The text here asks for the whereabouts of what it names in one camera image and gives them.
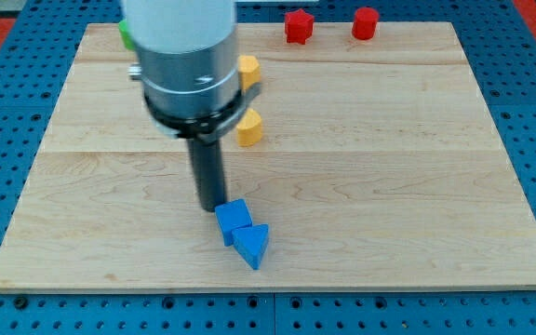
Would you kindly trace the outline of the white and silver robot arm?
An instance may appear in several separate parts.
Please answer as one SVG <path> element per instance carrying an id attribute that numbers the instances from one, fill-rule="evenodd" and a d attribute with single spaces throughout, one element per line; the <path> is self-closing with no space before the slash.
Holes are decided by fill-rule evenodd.
<path id="1" fill-rule="evenodd" d="M 233 0 L 124 0 L 137 56 L 129 69 L 159 131 L 187 144 L 200 206 L 227 200 L 221 138 L 261 91 L 239 76 Z"/>

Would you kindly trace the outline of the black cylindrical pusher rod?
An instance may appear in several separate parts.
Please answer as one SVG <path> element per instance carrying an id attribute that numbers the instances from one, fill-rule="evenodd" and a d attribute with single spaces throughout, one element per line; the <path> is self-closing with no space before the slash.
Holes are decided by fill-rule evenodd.
<path id="1" fill-rule="evenodd" d="M 221 143 L 188 140 L 187 146 L 200 207 L 214 212 L 227 200 Z"/>

